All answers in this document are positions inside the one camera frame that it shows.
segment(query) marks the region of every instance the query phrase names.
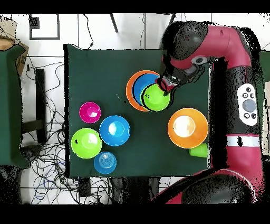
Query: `magenta cup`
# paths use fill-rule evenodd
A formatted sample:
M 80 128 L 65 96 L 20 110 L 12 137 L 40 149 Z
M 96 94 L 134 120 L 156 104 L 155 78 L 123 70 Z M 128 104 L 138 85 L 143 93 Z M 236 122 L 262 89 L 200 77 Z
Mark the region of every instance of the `magenta cup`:
M 86 102 L 81 106 L 79 114 L 84 122 L 92 124 L 99 120 L 101 110 L 99 105 L 95 104 L 94 102 Z

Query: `blue cup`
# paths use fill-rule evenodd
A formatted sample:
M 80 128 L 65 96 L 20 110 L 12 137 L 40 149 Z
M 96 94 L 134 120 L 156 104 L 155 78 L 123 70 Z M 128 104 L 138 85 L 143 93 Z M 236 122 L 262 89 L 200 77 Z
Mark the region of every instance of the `blue cup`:
M 130 126 L 126 119 L 118 115 L 104 119 L 99 127 L 101 139 L 110 146 L 124 144 L 130 136 Z
M 109 152 L 101 152 L 94 159 L 94 167 L 101 174 L 109 174 L 116 168 L 116 157 Z
M 142 102 L 141 102 L 141 92 L 143 91 L 143 89 L 150 85 L 150 84 L 154 84 L 155 80 L 158 78 L 158 76 L 156 74 L 143 74 L 141 75 L 133 84 L 132 87 L 132 93 L 133 93 L 133 97 L 136 100 L 136 102 L 138 104 L 140 104 L 141 106 L 143 106 Z

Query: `lime green cup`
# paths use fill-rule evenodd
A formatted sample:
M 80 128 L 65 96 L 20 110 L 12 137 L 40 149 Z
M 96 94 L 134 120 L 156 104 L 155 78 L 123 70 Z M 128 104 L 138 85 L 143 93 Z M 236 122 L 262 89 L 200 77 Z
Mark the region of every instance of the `lime green cup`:
M 164 96 L 158 84 L 151 84 L 141 92 L 141 103 L 148 110 L 164 110 L 170 103 L 170 93 Z
M 93 158 L 99 154 L 101 147 L 99 133 L 90 128 L 77 130 L 71 138 L 72 151 L 79 158 Z
M 189 154 L 191 156 L 207 158 L 207 156 L 208 156 L 207 144 L 201 143 L 199 146 L 197 146 L 195 148 L 190 148 Z

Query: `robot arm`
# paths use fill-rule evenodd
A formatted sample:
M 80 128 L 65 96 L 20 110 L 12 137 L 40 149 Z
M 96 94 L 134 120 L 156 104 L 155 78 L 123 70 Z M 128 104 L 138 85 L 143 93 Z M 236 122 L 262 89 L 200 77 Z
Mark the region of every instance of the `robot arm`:
M 231 192 L 230 195 L 241 195 L 249 191 L 252 202 L 260 198 L 264 180 L 260 146 L 261 110 L 258 109 L 263 105 L 258 105 L 258 99 L 262 97 L 263 92 L 256 90 L 258 87 L 264 89 L 264 83 L 256 57 L 260 51 L 257 46 L 254 34 L 249 36 L 249 40 L 245 40 L 241 32 L 233 27 L 193 21 L 175 22 L 168 26 L 160 46 L 163 54 L 158 84 L 164 91 L 171 91 L 177 86 L 191 82 L 199 73 L 201 65 L 210 59 L 224 58 L 226 62 L 224 72 L 220 72 L 219 67 L 215 68 L 217 63 L 213 63 L 212 67 L 213 75 L 225 76 L 225 144 L 217 145 L 211 138 L 214 133 L 211 131 L 213 124 L 210 119 L 209 146 L 212 169 L 180 180 L 158 195 L 153 202 L 217 202 L 221 201 L 218 197 L 222 191 Z M 215 109 L 209 105 L 209 114 L 211 110 Z M 225 165 L 215 163 L 220 155 L 223 155 Z M 242 193 L 232 193 L 233 189 L 240 189 L 240 186 L 243 188 Z M 211 191 L 209 194 L 212 199 L 204 195 L 203 191 L 207 189 Z M 227 202 L 235 200 L 235 197 L 224 197 Z

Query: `floor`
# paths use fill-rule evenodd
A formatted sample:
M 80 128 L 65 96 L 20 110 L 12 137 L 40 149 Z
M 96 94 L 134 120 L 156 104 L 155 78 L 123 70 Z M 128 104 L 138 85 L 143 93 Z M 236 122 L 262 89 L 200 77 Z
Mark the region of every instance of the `floor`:
M 17 22 L 16 37 L 22 43 L 29 46 L 29 56 L 26 64 L 30 67 L 43 67 L 45 69 L 47 96 L 54 102 L 56 110 L 60 113 L 55 115 L 54 124 L 51 133 L 61 128 L 64 122 L 64 67 L 63 65 L 63 44 L 70 43 L 87 49 L 92 40 L 88 33 L 87 19 L 83 14 L 60 14 L 59 15 L 59 40 L 30 40 L 29 15 L 4 15 L 12 18 Z M 157 49 L 162 34 L 170 21 L 170 15 L 146 14 L 146 46 L 144 45 L 144 23 L 143 13 L 136 14 L 114 14 L 119 33 L 114 31 L 114 27 L 109 14 L 86 14 L 89 18 L 89 30 L 93 38 L 92 49 Z M 55 38 L 57 37 L 57 15 L 56 14 L 39 14 L 32 17 L 39 17 L 40 29 L 33 30 L 33 38 Z M 250 27 L 256 34 L 261 47 L 270 50 L 270 14 L 190 14 L 179 13 L 175 21 L 213 21 L 221 25 Z M 27 72 L 30 78 L 34 78 L 33 69 Z M 23 96 L 23 121 L 35 119 L 35 82 L 26 76 L 26 68 L 22 74 L 22 96 Z M 50 122 L 50 109 L 47 108 L 47 122 Z M 58 144 L 57 136 L 53 135 L 48 144 L 53 146 L 51 151 L 59 152 L 59 157 L 64 159 L 64 149 L 56 147 Z M 35 144 L 31 135 L 24 134 L 24 145 Z M 77 198 L 76 192 L 69 192 L 70 189 L 58 185 L 52 186 L 50 181 L 44 181 L 37 173 L 44 176 L 50 176 L 53 180 L 56 171 L 51 163 L 39 161 L 34 163 L 31 168 L 24 170 L 21 179 L 21 194 L 24 202 L 32 204 L 77 204 L 73 198 Z M 181 177 L 162 177 L 160 181 L 160 191 L 168 185 L 172 185 Z M 98 178 L 92 179 L 92 192 L 97 191 L 100 185 L 105 188 L 106 183 Z M 102 196 L 100 202 L 107 202 L 108 196 L 105 191 L 99 193 Z M 81 203 L 93 201 L 93 198 L 80 198 Z

